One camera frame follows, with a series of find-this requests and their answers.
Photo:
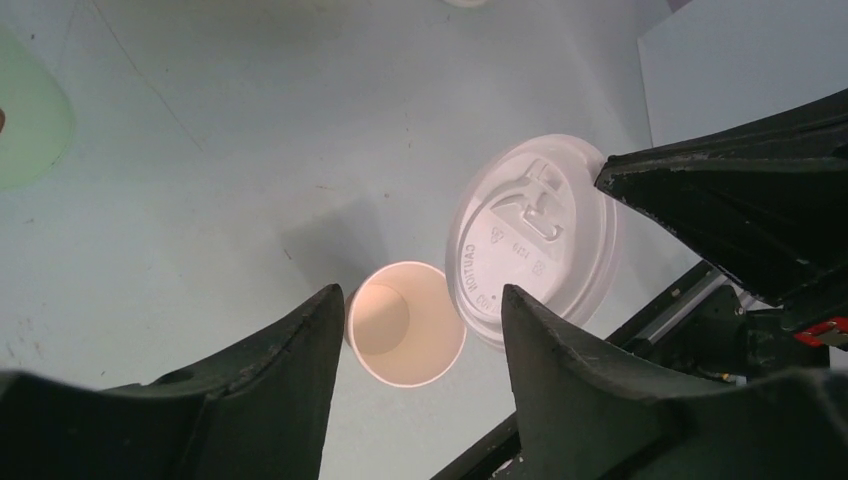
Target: cup rim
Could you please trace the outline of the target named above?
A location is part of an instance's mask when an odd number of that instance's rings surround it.
[[[435,382],[436,380],[441,378],[444,374],[446,374],[448,372],[448,370],[450,370],[451,367],[453,367],[453,365],[456,363],[456,361],[459,360],[459,355],[462,353],[462,350],[465,348],[465,341],[468,337],[468,328],[466,327],[465,322],[462,321],[462,317],[459,316],[459,312],[455,312],[456,313],[456,320],[462,326],[462,340],[459,343],[459,348],[456,349],[456,354],[454,354],[450,363],[448,363],[448,365],[441,372],[434,375],[432,378],[424,380],[423,382],[414,383],[414,384],[396,383],[396,382],[392,382],[392,381],[389,381],[389,380],[383,378],[381,375],[377,374],[377,372],[375,372],[373,369],[371,369],[371,367],[365,362],[365,359],[362,358],[362,354],[359,352],[359,349],[356,347],[356,338],[353,335],[353,322],[351,322],[350,319],[353,317],[353,312],[354,312],[355,307],[356,307],[356,300],[359,297],[359,295],[362,293],[363,288],[365,286],[367,286],[368,283],[370,283],[372,280],[374,280],[375,277],[377,277],[378,275],[380,275],[384,271],[391,269],[391,268],[397,268],[397,267],[400,267],[400,266],[415,266],[415,267],[427,268],[427,269],[429,269],[433,272],[438,273],[443,279],[445,279],[445,284],[447,285],[447,277],[445,276],[445,272],[434,267],[433,265],[430,265],[429,263],[419,262],[419,261],[416,261],[416,260],[405,260],[405,261],[395,262],[395,263],[390,263],[388,265],[385,265],[385,266],[381,267],[380,269],[378,269],[377,271],[375,271],[374,273],[372,273],[371,275],[369,275],[368,278],[366,278],[365,281],[363,281],[362,284],[359,285],[359,288],[357,288],[356,291],[353,293],[353,296],[350,299],[350,307],[348,308],[348,311],[346,312],[345,333],[347,334],[346,336],[347,336],[348,344],[350,345],[350,349],[353,350],[353,354],[356,355],[356,359],[359,361],[359,364],[362,365],[362,367],[365,368],[365,370],[368,373],[370,373],[372,377],[374,377],[377,380],[385,383],[386,385],[391,385],[391,386],[397,387],[397,388],[417,388],[417,387],[422,387],[424,385]]]

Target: paper cup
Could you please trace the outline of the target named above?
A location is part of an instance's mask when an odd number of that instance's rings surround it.
[[[348,344],[371,375],[395,387],[420,387],[444,375],[465,334],[445,274],[424,263],[383,267],[348,302]]]

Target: table surface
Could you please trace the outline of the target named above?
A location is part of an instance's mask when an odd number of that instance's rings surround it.
[[[687,5],[639,39],[654,144],[710,135],[848,88],[846,22],[839,1]]]
[[[77,118],[52,171],[0,192],[0,366],[147,383],[325,284],[443,266],[464,186],[509,145],[650,146],[644,3],[0,1]],[[623,259],[587,326],[599,336],[695,261],[622,217]],[[513,409],[503,354],[472,335],[414,390],[343,347],[322,478],[429,478]]]

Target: white plastic lid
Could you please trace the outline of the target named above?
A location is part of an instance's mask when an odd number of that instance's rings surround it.
[[[460,317],[486,343],[503,349],[506,284],[574,325],[597,310],[619,257],[615,201],[594,187],[603,164],[585,141],[546,135],[496,158],[469,185],[445,274]]]

